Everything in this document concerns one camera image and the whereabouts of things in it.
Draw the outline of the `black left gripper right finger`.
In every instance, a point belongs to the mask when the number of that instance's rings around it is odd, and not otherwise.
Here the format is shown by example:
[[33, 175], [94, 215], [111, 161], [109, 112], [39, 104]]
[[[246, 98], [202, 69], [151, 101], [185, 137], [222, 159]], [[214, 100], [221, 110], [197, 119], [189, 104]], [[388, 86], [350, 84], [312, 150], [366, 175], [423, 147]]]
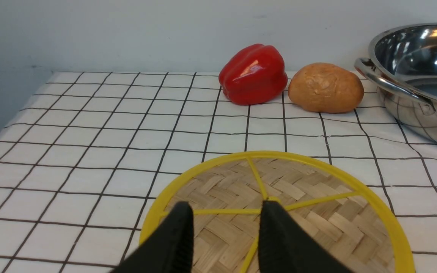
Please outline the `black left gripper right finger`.
[[277, 201], [262, 204], [258, 236], [261, 273], [350, 273]]

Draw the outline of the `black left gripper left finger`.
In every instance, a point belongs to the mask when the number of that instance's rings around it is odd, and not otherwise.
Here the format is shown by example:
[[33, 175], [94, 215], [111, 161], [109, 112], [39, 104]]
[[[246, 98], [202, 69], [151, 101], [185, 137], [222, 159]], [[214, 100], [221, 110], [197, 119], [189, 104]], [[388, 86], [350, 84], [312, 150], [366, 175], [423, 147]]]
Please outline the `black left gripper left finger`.
[[193, 210], [188, 202], [180, 201], [158, 228], [111, 272], [191, 273], [193, 245]]

